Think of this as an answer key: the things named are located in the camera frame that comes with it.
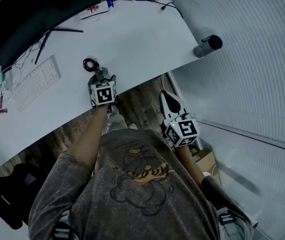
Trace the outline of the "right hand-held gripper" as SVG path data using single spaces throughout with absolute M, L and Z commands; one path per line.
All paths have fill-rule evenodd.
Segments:
M 160 94 L 160 108 L 165 118 L 164 134 L 173 146 L 177 148 L 192 144 L 198 137 L 198 127 L 196 119 L 187 113 L 185 102 L 175 94 L 163 90 Z

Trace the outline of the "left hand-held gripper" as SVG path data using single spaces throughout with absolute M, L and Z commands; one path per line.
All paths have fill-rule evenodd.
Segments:
M 112 75 L 109 82 L 99 83 L 96 75 L 89 81 L 89 93 L 92 107 L 95 109 L 100 105 L 113 103 L 116 97 L 116 75 Z

